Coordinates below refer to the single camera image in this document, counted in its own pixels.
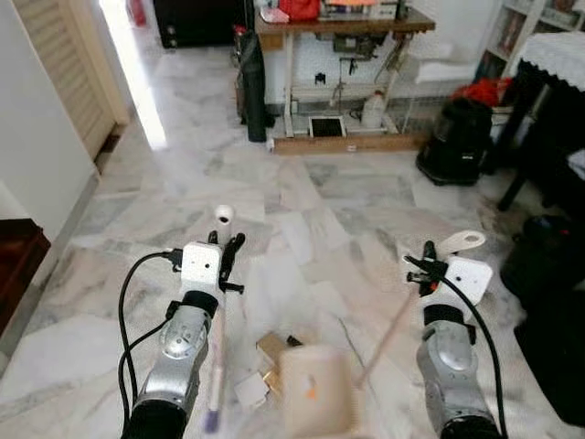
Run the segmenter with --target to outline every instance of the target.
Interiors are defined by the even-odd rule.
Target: louvered door
[[[69,118],[95,158],[115,121],[68,1],[14,0],[14,4]]]

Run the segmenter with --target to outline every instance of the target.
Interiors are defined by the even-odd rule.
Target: lace tablecloth
[[[585,92],[585,32],[532,35],[514,59],[513,76],[520,60]]]

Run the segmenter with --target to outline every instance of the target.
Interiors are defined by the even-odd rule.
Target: bookshelf
[[[476,77],[509,76],[511,61],[534,33],[583,29],[585,13],[573,11],[575,4],[575,0],[503,0]]]

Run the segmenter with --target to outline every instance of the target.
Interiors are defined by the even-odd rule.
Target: wooden tabletop
[[[266,23],[256,13],[256,33],[259,35],[301,33],[365,34],[382,32],[426,32],[434,30],[435,22],[414,8],[406,20],[355,20],[355,21],[297,21],[294,23]]]

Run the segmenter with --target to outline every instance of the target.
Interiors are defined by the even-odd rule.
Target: plastic bottle
[[[365,128],[379,128],[382,125],[382,116],[386,110],[384,105],[384,95],[381,91],[376,91],[366,103],[362,111],[362,125]]]

